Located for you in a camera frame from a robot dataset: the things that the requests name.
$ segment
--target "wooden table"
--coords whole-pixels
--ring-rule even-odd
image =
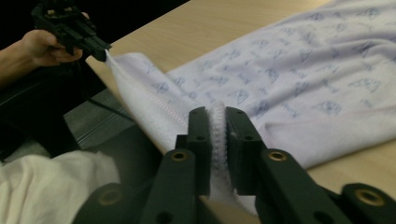
[[[168,72],[241,35],[292,14],[319,7],[328,0],[190,0],[112,43],[112,55],[141,52]],[[123,103],[115,79],[93,57],[87,64]],[[396,140],[330,161],[308,170],[321,186],[339,192],[346,183],[361,182],[396,199]],[[224,223],[259,223],[241,211],[211,203]]]

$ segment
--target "white fabric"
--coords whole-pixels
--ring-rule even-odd
[[[70,224],[90,194],[107,183],[120,178],[102,153],[25,156],[0,169],[0,223]]]
[[[121,96],[166,150],[188,113],[247,112],[265,145],[311,167],[396,137],[396,0],[334,0],[162,73],[107,53]]]

